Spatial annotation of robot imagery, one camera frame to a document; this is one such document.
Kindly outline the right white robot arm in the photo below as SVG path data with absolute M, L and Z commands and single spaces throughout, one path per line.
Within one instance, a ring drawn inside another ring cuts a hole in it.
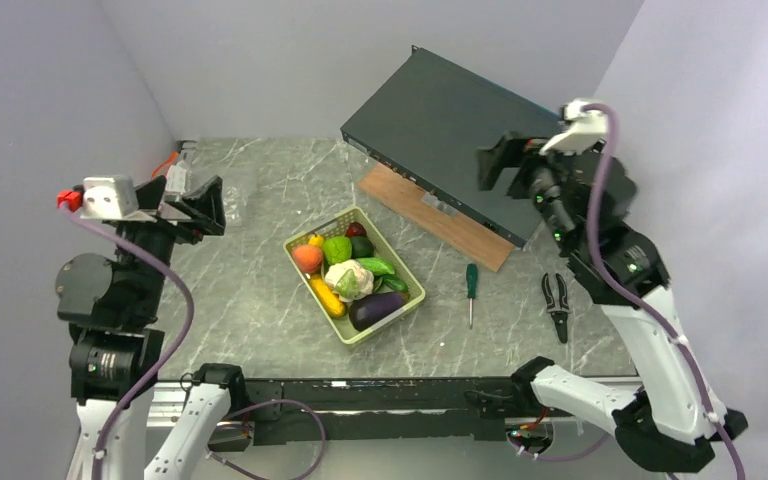
M 599 144 L 547 152 L 543 139 L 513 132 L 476 156 L 482 190 L 493 188 L 503 170 L 515 170 L 508 195 L 534 205 L 641 380 L 636 392 L 620 392 L 536 357 L 511 377 L 515 409 L 574 415 L 613 437 L 647 471 L 701 471 L 713 460 L 714 444 L 736 438 L 748 422 L 716 397 L 693 361 L 667 268 L 654 243 L 625 221 L 637 188 L 622 163 L 608 159 L 600 175 Z

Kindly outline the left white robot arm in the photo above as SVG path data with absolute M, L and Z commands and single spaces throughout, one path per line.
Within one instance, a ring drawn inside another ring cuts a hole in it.
M 249 404 L 238 366 L 204 364 L 166 439 L 153 456 L 146 453 L 158 373 L 174 353 L 155 328 L 166 283 L 181 292 L 186 321 L 195 316 L 191 290 L 170 267 L 172 253 L 226 229 L 220 177 L 172 197 L 166 184 L 163 176 L 139 185 L 127 176 L 95 176 L 57 197 L 72 222 L 116 247 L 113 258 L 74 257 L 55 279 L 56 314 L 72 341 L 70 388 L 86 479 L 188 479 L 220 421 Z

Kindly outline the clear orange zip bag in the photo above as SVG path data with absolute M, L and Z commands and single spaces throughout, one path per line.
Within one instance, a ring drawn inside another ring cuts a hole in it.
M 166 178 L 163 198 L 180 200 L 185 194 L 194 193 L 206 186 L 214 175 L 223 180 L 222 202 L 227 227 L 240 227 L 246 213 L 248 197 L 253 192 L 256 180 L 248 173 L 247 167 L 232 167 L 219 173 L 204 161 L 196 158 L 194 148 L 173 152 L 165 162 L 157 166 L 150 178 Z

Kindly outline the orange peach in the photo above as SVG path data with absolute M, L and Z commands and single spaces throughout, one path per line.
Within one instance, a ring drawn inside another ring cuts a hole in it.
M 296 267 L 304 274 L 319 272 L 324 261 L 323 250 L 319 246 L 311 244 L 295 247 L 291 256 Z

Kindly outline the purple eggplant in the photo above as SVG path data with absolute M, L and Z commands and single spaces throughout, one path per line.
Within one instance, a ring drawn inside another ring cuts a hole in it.
M 364 331 L 403 307 L 408 299 L 406 293 L 391 291 L 356 300 L 349 306 L 350 324 L 358 332 Z

